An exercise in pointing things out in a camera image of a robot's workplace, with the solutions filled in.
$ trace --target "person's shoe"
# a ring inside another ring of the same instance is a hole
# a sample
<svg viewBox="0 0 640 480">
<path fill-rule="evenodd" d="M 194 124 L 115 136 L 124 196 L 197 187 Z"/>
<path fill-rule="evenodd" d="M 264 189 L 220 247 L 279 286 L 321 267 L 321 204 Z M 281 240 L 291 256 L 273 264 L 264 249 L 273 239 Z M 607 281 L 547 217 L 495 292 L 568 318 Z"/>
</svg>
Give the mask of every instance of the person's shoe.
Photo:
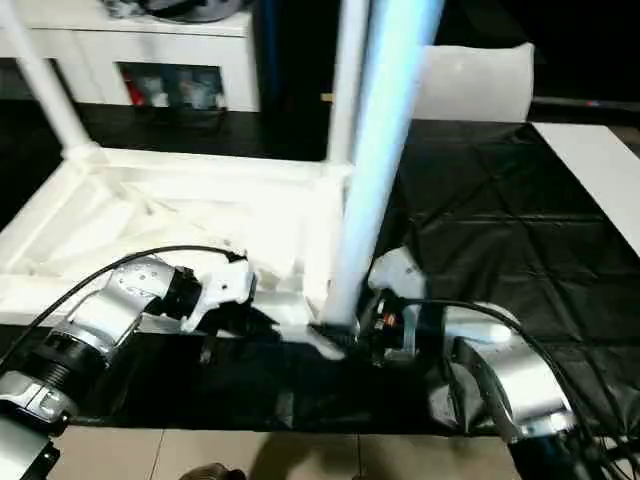
<svg viewBox="0 0 640 480">
<path fill-rule="evenodd" d="M 242 470 L 227 470 L 220 463 L 194 468 L 185 473 L 180 480 L 247 480 Z"/>
</svg>

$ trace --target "tile floor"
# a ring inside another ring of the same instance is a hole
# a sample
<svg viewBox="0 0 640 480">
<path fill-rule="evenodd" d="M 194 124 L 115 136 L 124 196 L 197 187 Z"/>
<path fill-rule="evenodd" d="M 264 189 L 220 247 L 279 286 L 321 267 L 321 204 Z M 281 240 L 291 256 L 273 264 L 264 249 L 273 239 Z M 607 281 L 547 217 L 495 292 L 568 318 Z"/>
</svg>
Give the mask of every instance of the tile floor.
<svg viewBox="0 0 640 480">
<path fill-rule="evenodd" d="M 71 428 L 50 480 L 178 480 L 217 461 L 251 480 L 511 480 L 497 438 Z"/>
</svg>

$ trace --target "white pole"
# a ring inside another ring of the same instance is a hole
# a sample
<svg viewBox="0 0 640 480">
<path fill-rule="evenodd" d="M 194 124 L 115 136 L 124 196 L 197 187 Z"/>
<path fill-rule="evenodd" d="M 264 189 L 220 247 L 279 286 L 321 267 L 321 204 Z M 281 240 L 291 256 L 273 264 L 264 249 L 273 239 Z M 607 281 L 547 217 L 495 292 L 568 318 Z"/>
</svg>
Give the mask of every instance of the white pole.
<svg viewBox="0 0 640 480">
<path fill-rule="evenodd" d="M 370 26 L 354 146 L 355 171 L 341 240 L 321 313 L 354 327 L 398 161 L 407 137 L 425 45 L 435 37 L 442 0 L 376 0 Z"/>
<path fill-rule="evenodd" d="M 0 0 L 0 24 L 16 49 L 20 68 L 63 148 L 68 151 L 91 144 L 51 65 L 38 54 L 13 0 Z"/>
<path fill-rule="evenodd" d="M 327 161 L 333 165 L 351 162 L 358 114 L 358 94 L 367 38 L 369 0 L 345 0 L 340 11 L 340 29 L 333 79 L 333 108 Z"/>
</svg>

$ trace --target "black tablecloth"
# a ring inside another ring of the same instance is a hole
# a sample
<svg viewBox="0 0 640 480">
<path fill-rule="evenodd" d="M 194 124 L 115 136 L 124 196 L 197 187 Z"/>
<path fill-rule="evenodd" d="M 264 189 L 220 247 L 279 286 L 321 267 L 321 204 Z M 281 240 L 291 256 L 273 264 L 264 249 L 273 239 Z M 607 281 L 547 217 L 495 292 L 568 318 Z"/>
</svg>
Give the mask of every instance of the black tablecloth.
<svg viewBox="0 0 640 480">
<path fill-rule="evenodd" d="M 259 117 L 230 115 L 229 123 L 217 127 L 223 133 L 216 137 L 206 125 L 190 129 L 141 121 L 129 109 L 104 112 L 108 115 L 85 119 L 92 136 L 106 146 L 311 161 L 324 155 L 326 131 L 311 129 L 299 138 L 295 134 L 302 127 L 296 122 L 289 132 L 289 127 L 274 131 Z M 55 168 L 59 146 L 33 112 L 3 113 L 0 127 L 5 181 L 1 218 L 6 223 Z M 602 161 L 606 168 L 607 159 Z M 640 262 L 533 127 L 414 122 L 378 252 L 400 244 L 410 247 L 427 273 L 431 295 L 491 301 L 510 309 L 621 433 L 638 433 L 640 378 L 633 372 L 640 368 Z M 0 350 L 19 331 L 0 326 Z M 594 362 L 589 363 L 586 350 Z M 608 383 L 607 396 L 594 368 Z M 468 431 L 434 422 L 426 407 L 433 386 L 434 380 L 418 368 L 334 363 L 301 345 L 138 334 L 77 422 L 331 432 L 491 431 L 482 419 Z"/>
</svg>

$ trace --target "black cable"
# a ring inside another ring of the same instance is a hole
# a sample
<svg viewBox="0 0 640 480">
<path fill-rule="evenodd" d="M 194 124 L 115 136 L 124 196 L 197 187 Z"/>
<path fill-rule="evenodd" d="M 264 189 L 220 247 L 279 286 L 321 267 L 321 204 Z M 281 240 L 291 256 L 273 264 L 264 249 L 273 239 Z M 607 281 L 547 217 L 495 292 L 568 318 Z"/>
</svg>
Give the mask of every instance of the black cable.
<svg viewBox="0 0 640 480">
<path fill-rule="evenodd" d="M 84 287 L 93 282 L 96 278 L 104 275 L 111 270 L 118 268 L 120 265 L 128 263 L 132 260 L 136 260 L 138 258 L 147 257 L 149 255 L 155 255 L 158 253 L 166 253 L 166 252 L 175 252 L 175 251 L 188 251 L 188 250 L 196 250 L 202 252 L 210 252 L 224 255 L 227 257 L 229 262 L 234 262 L 237 260 L 241 260 L 245 258 L 242 255 L 238 255 L 233 252 L 229 252 L 228 250 L 223 250 L 221 248 L 209 247 L 206 245 L 171 245 L 166 247 L 156 247 L 150 248 L 149 250 L 143 250 L 140 252 L 130 253 L 129 255 L 125 255 L 119 260 L 116 260 L 109 265 L 102 267 L 100 270 L 95 271 L 91 275 L 82 279 L 79 283 L 77 283 L 73 288 L 71 288 L 67 293 L 62 295 L 58 300 L 53 302 L 49 307 L 47 307 L 40 315 L 34 318 L 31 323 L 25 328 L 22 334 L 11 344 L 9 349 L 2 355 L 0 358 L 0 373 L 3 372 L 5 365 L 11 359 L 13 355 L 18 351 L 18 349 L 24 344 L 24 342 L 33 334 L 35 329 L 42 324 L 53 312 L 55 312 L 61 305 L 67 302 L 71 297 L 77 294 Z"/>
<path fill-rule="evenodd" d="M 607 385 L 604 375 L 600 371 L 600 368 L 598 367 L 593 355 L 591 355 L 591 352 L 589 351 L 588 348 L 582 349 L 582 355 L 587 360 L 589 367 L 593 371 L 593 375 L 596 377 L 596 381 L 598 382 L 598 385 L 600 385 L 600 390 L 602 390 L 604 398 L 609 404 L 609 409 L 611 410 L 611 413 L 614 419 L 618 423 L 618 426 L 621 426 L 621 429 L 624 429 L 626 434 L 627 433 L 626 428 L 624 428 L 623 426 L 624 423 L 622 421 L 622 412 L 618 408 L 618 404 L 616 403 L 613 393 L 611 393 L 611 391 L 609 390 L 609 386 Z"/>
<path fill-rule="evenodd" d="M 611 437 L 613 441 L 616 443 L 620 451 L 624 454 L 624 457 L 631 464 L 631 468 L 634 472 L 640 473 L 640 465 L 638 464 L 638 460 L 635 458 L 633 452 L 628 448 L 628 445 L 620 438 L 615 430 L 615 427 L 612 427 L 606 417 L 602 415 L 602 413 L 593 405 L 593 403 L 589 400 L 589 397 L 582 391 L 582 389 L 578 386 L 575 380 L 567 374 L 566 370 L 562 365 L 555 361 L 555 359 L 549 354 L 549 352 L 542 346 L 538 340 L 536 340 L 532 335 L 527 333 L 522 326 L 508 317 L 507 315 L 484 305 L 478 305 L 472 302 L 463 302 L 459 300 L 441 300 L 441 299 L 410 299 L 410 298 L 399 298 L 398 301 L 404 304 L 404 307 L 409 305 L 440 305 L 443 307 L 460 307 L 466 308 L 469 310 L 474 310 L 479 313 L 483 313 L 490 317 L 495 318 L 503 325 L 506 325 L 511 330 L 516 332 L 522 339 L 527 342 L 531 348 L 535 350 L 535 352 L 542 357 L 542 359 L 549 365 L 549 368 L 556 376 L 556 379 L 562 386 L 563 390 L 568 393 L 569 391 L 573 391 L 577 396 L 579 396 L 580 400 L 589 407 L 591 413 L 596 417 L 596 420 L 602 425 L 607 431 L 607 436 Z M 596 444 L 595 436 L 591 431 L 586 415 L 582 412 L 581 407 L 574 401 L 573 398 L 567 395 L 573 413 L 578 420 L 578 424 L 580 428 L 585 433 L 587 439 L 592 443 Z"/>
</svg>

